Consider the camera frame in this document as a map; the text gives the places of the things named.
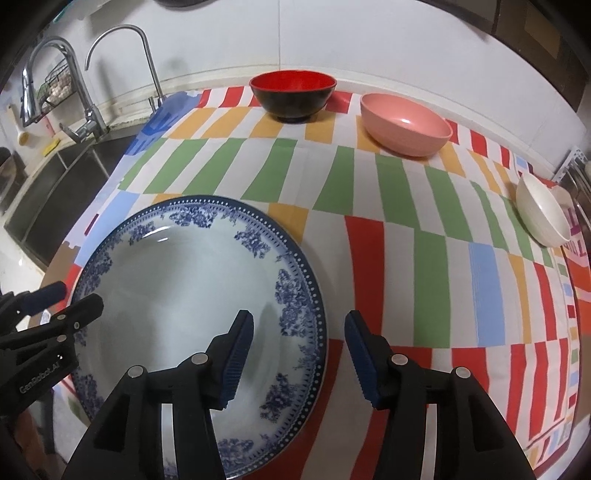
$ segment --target bowl rim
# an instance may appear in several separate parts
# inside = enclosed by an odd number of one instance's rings
[[[555,231],[556,235],[558,235],[564,242],[568,242],[571,237],[569,221],[567,220],[566,215],[564,214],[564,212],[562,210],[562,207],[558,203],[558,200],[556,200],[554,195],[552,195],[552,192],[550,191],[550,189],[546,185],[544,185],[535,175],[533,175],[529,172],[523,172],[521,174],[521,178],[519,179],[519,183],[522,183],[523,186],[527,189],[527,192],[530,194],[532,200],[535,202],[536,206],[540,209],[541,214],[548,221],[548,224]],[[535,191],[533,190],[534,186],[543,186],[543,188],[548,193],[548,199],[540,199],[539,195],[536,195]],[[566,226],[566,231],[568,231],[567,237],[565,237],[562,234],[562,232],[559,230],[559,226],[556,225],[555,222],[553,222],[550,219],[550,217],[544,213],[544,209],[540,205],[541,201],[553,203],[558,207],[558,211],[560,211],[561,217],[564,219],[564,225]]]
[[[412,127],[407,127],[405,125],[395,124],[391,120],[389,120],[389,119],[385,118],[384,116],[380,115],[379,113],[374,112],[368,105],[366,105],[365,99],[367,97],[371,96],[371,95],[388,96],[388,97],[393,97],[393,98],[400,98],[402,100],[406,100],[407,102],[414,103],[415,105],[418,105],[419,107],[424,108],[425,110],[428,110],[429,112],[431,112],[433,115],[437,116],[442,122],[444,122],[447,125],[447,127],[449,129],[449,133],[446,134],[446,135],[431,135],[431,134],[425,134],[423,132],[420,132],[420,131],[416,130],[415,128],[412,128]],[[416,102],[415,100],[412,100],[410,98],[403,97],[401,95],[396,95],[395,93],[385,93],[385,92],[369,92],[369,93],[365,93],[365,94],[363,94],[361,96],[361,107],[362,107],[361,115],[363,115],[363,109],[366,109],[368,112],[370,112],[371,114],[373,114],[373,115],[377,116],[378,118],[384,120],[385,122],[394,124],[394,125],[396,125],[398,127],[404,128],[406,130],[409,130],[411,132],[415,132],[415,133],[420,134],[420,135],[425,135],[425,136],[430,137],[430,138],[437,138],[438,140],[443,140],[443,139],[449,140],[452,137],[452,135],[453,135],[453,128],[452,128],[452,126],[449,124],[449,122],[447,120],[445,120],[437,112],[431,110],[427,106],[424,106],[422,103]]]
[[[312,88],[312,89],[306,89],[306,90],[277,90],[274,88],[265,88],[265,87],[259,87],[257,85],[254,85],[254,82],[256,80],[259,80],[261,77],[267,76],[267,75],[273,75],[273,74],[277,74],[277,73],[285,73],[285,72],[289,72],[289,73],[301,73],[301,72],[306,72],[306,73],[313,73],[315,75],[318,76],[322,76],[325,77],[327,80],[330,80],[332,82],[331,85],[329,86],[325,86],[322,88]],[[275,93],[307,93],[307,92],[321,92],[322,90],[329,90],[329,89],[333,89],[336,87],[336,83],[337,80],[332,76],[332,75],[328,75],[327,73],[322,73],[322,72],[317,72],[315,70],[306,70],[306,69],[287,69],[287,70],[272,70],[270,72],[264,72],[264,73],[260,73],[259,75],[256,75],[255,77],[250,79],[250,82],[248,82],[248,85],[250,86],[250,88],[252,89],[257,89],[260,90],[262,92],[275,92]]]

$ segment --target dish rack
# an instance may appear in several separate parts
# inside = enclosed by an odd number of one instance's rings
[[[45,82],[39,87],[37,99],[43,118],[56,106],[76,93],[76,87],[70,73],[70,67],[63,59],[45,77]]]

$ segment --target kitchen faucet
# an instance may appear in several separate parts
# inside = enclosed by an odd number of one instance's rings
[[[76,131],[73,131],[61,123],[60,128],[76,143],[82,142],[90,134],[93,134],[98,140],[101,136],[105,135],[109,129],[106,126],[99,109],[90,98],[88,88],[86,88],[86,84],[82,78],[82,73],[80,72],[80,67],[78,66],[78,61],[76,60],[76,54],[74,53],[72,45],[70,45],[65,38],[61,37],[47,37],[41,41],[41,43],[31,52],[27,65],[22,71],[22,125],[27,127],[38,121],[41,116],[39,114],[39,104],[33,86],[33,64],[37,54],[44,47],[54,47],[66,58],[70,74],[72,75],[73,86],[78,92],[80,101],[84,107],[84,116],[86,120],[84,125]]]
[[[105,38],[108,34],[110,34],[111,32],[114,32],[116,30],[133,30],[141,37],[142,43],[144,45],[144,51],[146,53],[146,59],[148,60],[148,67],[150,68],[150,73],[152,74],[152,80],[154,81],[154,86],[156,87],[156,93],[158,94],[158,99],[157,99],[158,108],[160,108],[162,106],[162,102],[164,102],[166,100],[166,96],[162,92],[162,87],[160,86],[158,74],[156,73],[156,67],[154,66],[154,61],[152,59],[152,53],[150,52],[150,45],[148,44],[148,37],[146,36],[144,30],[137,27],[136,25],[129,25],[129,24],[117,25],[116,27],[108,29],[101,36],[99,36],[95,40],[95,42],[92,44],[92,46],[90,47],[90,50],[88,51],[88,55],[86,56],[86,62],[84,63],[84,70],[85,71],[88,70],[88,67],[90,66],[90,57],[92,55],[92,52],[95,50],[95,47],[98,45],[98,43],[103,38]],[[156,106],[154,105],[154,97],[149,97],[148,101],[150,103],[150,107],[152,107],[152,112],[153,113],[156,112]]]

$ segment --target striped tablecloth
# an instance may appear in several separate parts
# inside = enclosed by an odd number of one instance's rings
[[[539,473],[566,447],[577,404],[577,311],[589,311],[591,291],[584,242],[572,205],[565,249],[533,241],[511,201],[531,166],[450,124],[439,153],[406,160],[368,137],[359,95],[335,92],[314,122],[286,125],[242,86],[175,94],[54,262],[67,264],[71,288],[100,241],[142,208],[188,194],[247,202],[301,245],[330,328],[313,414],[251,477],[371,478],[386,416],[363,399],[343,346],[351,309],[424,367],[468,367]],[[424,478],[433,476],[435,431],[429,408]]]

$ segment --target blue and white porcelain plate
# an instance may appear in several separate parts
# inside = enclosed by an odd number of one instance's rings
[[[105,309],[76,334],[80,367],[73,374],[91,419],[129,367],[175,367],[247,309],[255,333],[236,398],[212,411],[226,476],[269,462],[302,428],[324,374],[324,307],[301,250],[267,215],[214,196],[151,206],[101,243],[72,301],[92,292]],[[173,474],[172,411],[165,407],[163,455]]]

